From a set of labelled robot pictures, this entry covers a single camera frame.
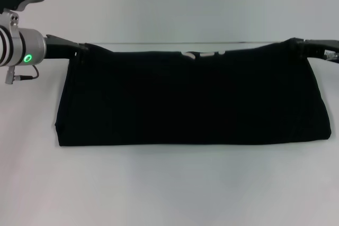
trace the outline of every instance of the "black cloth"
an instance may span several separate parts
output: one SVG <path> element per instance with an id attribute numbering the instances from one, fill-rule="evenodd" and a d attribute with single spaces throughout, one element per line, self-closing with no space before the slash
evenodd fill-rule
<path id="1" fill-rule="evenodd" d="M 195 59 L 87 44 L 71 58 L 60 146 L 275 144 L 328 139 L 329 118 L 294 40 Z"/>

